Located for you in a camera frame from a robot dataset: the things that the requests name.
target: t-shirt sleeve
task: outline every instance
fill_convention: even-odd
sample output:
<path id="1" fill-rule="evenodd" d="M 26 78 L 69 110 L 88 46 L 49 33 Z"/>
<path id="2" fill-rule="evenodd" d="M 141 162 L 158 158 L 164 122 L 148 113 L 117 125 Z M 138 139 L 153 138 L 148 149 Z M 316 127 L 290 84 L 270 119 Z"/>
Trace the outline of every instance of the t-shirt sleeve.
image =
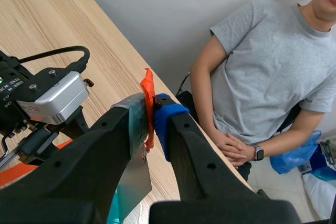
<path id="1" fill-rule="evenodd" d="M 305 110 L 330 112 L 336 96 L 336 72 L 299 103 Z"/>
<path id="2" fill-rule="evenodd" d="M 228 55 L 252 30 L 257 14 L 256 7 L 256 3 L 249 2 L 210 29 L 211 35 L 217 37 Z"/>

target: gray t-shirt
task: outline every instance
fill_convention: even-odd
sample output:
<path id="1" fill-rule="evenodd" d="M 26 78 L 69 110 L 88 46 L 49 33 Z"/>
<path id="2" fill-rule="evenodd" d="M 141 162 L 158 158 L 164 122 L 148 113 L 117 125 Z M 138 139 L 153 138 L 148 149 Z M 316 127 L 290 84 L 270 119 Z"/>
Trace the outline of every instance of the gray t-shirt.
<path id="1" fill-rule="evenodd" d="M 336 94 L 336 43 L 298 10 L 252 1 L 211 28 L 228 54 L 211 74 L 215 126 L 246 144 L 272 137 L 298 102 L 327 112 Z"/>

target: white floor tile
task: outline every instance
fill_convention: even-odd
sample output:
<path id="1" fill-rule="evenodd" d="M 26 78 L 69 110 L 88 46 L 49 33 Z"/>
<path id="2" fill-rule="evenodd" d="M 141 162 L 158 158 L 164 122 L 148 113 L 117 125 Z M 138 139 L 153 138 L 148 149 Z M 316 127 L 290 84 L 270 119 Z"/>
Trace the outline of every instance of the white floor tile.
<path id="1" fill-rule="evenodd" d="M 273 170 L 269 157 L 254 162 L 252 166 L 258 187 L 300 193 L 293 173 L 278 174 Z"/>
<path id="2" fill-rule="evenodd" d="M 313 205 L 311 204 L 311 201 L 306 193 L 301 194 L 301 198 L 303 201 L 303 205 L 306 209 L 306 212 L 308 214 L 309 221 L 317 221 L 321 220 L 319 215 L 316 213 L 315 209 L 313 208 Z"/>
<path id="3" fill-rule="evenodd" d="M 262 188 L 262 189 L 271 199 L 281 199 L 289 201 L 294 206 L 296 212 L 298 213 L 303 223 L 310 221 L 310 217 L 307 214 L 306 208 L 304 207 L 301 194 L 293 193 L 290 191 L 274 190 L 269 188 Z"/>
<path id="4" fill-rule="evenodd" d="M 250 186 L 258 186 L 255 171 L 253 169 L 251 169 L 250 174 L 248 175 L 247 182 Z"/>
<path id="5" fill-rule="evenodd" d="M 305 194 L 306 192 L 304 191 L 305 189 L 303 187 L 302 174 L 300 173 L 299 169 L 294 168 L 289 173 L 291 173 L 294 177 L 296 186 L 298 188 L 298 193 Z"/>
<path id="6" fill-rule="evenodd" d="M 257 191 L 259 191 L 259 187 L 257 187 L 257 186 L 251 186 L 252 187 L 252 189 L 253 189 L 253 191 L 256 193 Z"/>

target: blue gripper pad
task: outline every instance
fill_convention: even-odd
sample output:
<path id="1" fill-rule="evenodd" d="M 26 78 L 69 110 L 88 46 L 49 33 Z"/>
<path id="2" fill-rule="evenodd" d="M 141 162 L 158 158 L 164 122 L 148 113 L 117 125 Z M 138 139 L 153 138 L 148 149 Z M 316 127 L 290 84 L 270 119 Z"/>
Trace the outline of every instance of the blue gripper pad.
<path id="1" fill-rule="evenodd" d="M 155 97 L 169 97 L 167 94 L 158 94 Z M 169 154 L 167 147 L 167 121 L 168 118 L 172 115 L 180 114 L 180 113 L 188 113 L 189 110 L 183 107 L 181 104 L 169 104 L 162 106 L 160 109 L 154 109 L 154 129 L 160 140 L 164 156 L 166 160 L 169 162 Z"/>

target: blue object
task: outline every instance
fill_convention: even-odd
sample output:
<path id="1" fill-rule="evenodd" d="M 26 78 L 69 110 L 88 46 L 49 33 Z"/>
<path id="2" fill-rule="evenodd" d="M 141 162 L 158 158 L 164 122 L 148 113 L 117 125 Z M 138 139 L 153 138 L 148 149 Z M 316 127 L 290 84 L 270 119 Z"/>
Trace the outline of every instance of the blue object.
<path id="1" fill-rule="evenodd" d="M 168 97 L 167 94 L 158 94 L 155 97 Z M 172 115 L 180 114 L 180 113 L 189 113 L 189 110 L 185 107 L 183 107 L 180 104 L 170 104 L 162 106 L 159 110 L 154 110 L 154 129 L 155 132 L 160 140 L 164 157 L 169 162 L 169 156 L 168 156 L 168 149 L 167 149 L 167 120 Z"/>
<path id="2" fill-rule="evenodd" d="M 319 145 L 309 160 L 310 170 L 307 173 L 313 174 L 316 178 L 324 181 L 336 179 L 336 171 L 327 165 L 327 159 L 322 153 L 321 146 Z"/>
<path id="3" fill-rule="evenodd" d="M 114 193 L 114 197 L 112 200 L 112 204 L 111 204 L 109 215 L 107 217 L 106 224 L 120 224 L 117 192 Z"/>
<path id="4" fill-rule="evenodd" d="M 299 148 L 270 158 L 271 165 L 278 174 L 290 172 L 293 168 L 305 164 L 314 154 L 320 131 L 313 131 L 307 141 Z"/>

